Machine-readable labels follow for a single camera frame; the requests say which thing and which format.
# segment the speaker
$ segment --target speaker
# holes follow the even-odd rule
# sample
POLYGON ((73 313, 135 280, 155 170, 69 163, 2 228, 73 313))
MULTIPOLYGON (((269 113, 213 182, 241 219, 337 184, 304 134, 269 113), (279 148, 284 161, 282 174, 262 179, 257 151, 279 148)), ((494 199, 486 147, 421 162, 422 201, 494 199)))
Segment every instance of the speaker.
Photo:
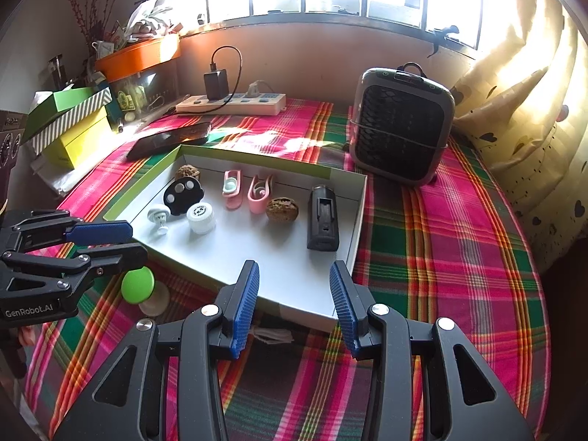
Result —
POLYGON ((0 218, 8 201, 10 171, 17 165, 26 114, 0 110, 0 218))
POLYGON ((447 147, 455 112, 447 88, 416 63, 371 68, 355 94, 349 152, 355 164, 403 184, 429 182, 447 147), (420 75, 405 72, 415 66, 420 75))

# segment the space heater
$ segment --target space heater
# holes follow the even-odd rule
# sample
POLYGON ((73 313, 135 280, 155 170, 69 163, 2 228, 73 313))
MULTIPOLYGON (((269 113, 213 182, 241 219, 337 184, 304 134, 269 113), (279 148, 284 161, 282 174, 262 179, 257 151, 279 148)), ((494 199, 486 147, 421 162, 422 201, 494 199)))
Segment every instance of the space heater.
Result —
POLYGON ((371 68, 355 93, 349 151, 360 168, 403 184, 429 182, 447 147, 455 111, 448 89, 416 63, 371 68), (405 72, 413 66, 420 75, 405 72))

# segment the black battery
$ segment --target black battery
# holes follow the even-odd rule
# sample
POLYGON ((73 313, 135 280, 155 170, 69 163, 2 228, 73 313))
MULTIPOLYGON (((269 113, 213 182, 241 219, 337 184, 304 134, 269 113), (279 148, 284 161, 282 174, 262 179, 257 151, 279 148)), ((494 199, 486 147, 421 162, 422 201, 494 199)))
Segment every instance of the black battery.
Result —
POLYGON ((308 200, 308 239, 306 248, 335 252, 339 248, 337 201, 332 189, 317 186, 308 200))

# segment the plaid tablecloth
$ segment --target plaid tablecloth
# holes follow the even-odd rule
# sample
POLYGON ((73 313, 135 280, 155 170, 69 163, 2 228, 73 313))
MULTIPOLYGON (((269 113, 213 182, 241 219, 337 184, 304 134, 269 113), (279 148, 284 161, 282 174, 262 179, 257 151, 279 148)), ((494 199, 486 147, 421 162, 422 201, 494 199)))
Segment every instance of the plaid tablecloth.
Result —
MULTIPOLYGON (((204 116, 213 122, 210 146, 353 170, 342 150, 348 108, 289 100, 275 117, 204 116)), ((171 116, 147 132, 195 123, 171 116)), ((161 157, 128 163, 121 147, 61 204, 73 215, 99 220, 131 184, 161 157)), ((361 246, 354 280, 376 301, 408 318, 454 319, 506 386, 538 432, 549 386, 549 332, 545 304, 528 245, 510 208, 480 160, 452 140, 433 185, 419 189, 369 175, 361 246)), ((47 250, 65 257, 71 244, 47 250)), ((184 318, 215 294, 150 264, 171 290, 158 318, 184 318)), ((35 347, 25 396, 52 436, 92 373, 133 324, 136 306, 121 298, 121 277, 99 279, 82 297, 76 318, 45 324, 35 347)), ((287 325, 256 314, 267 327, 287 325)), ((269 346, 249 337, 240 359, 219 367, 231 441, 359 440, 370 383, 370 362, 349 356, 339 329, 331 334, 289 325, 294 342, 269 346)), ((170 374, 167 439, 177 439, 175 386, 170 374)), ((415 360, 415 393, 420 390, 415 360)), ((414 439, 422 437, 422 397, 415 395, 414 439)))

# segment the pink clip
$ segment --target pink clip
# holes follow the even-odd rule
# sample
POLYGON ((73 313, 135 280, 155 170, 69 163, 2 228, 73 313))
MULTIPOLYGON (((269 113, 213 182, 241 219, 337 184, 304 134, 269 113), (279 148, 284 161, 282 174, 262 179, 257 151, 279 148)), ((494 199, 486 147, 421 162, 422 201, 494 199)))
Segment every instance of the pink clip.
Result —
POLYGON ((272 192, 273 176, 263 181, 257 176, 251 181, 247 199, 249 200, 249 210, 254 214, 263 214, 268 206, 272 192))
POLYGON ((239 209, 243 202, 243 193, 241 192, 241 171, 225 172, 222 196, 226 199, 227 209, 239 209))

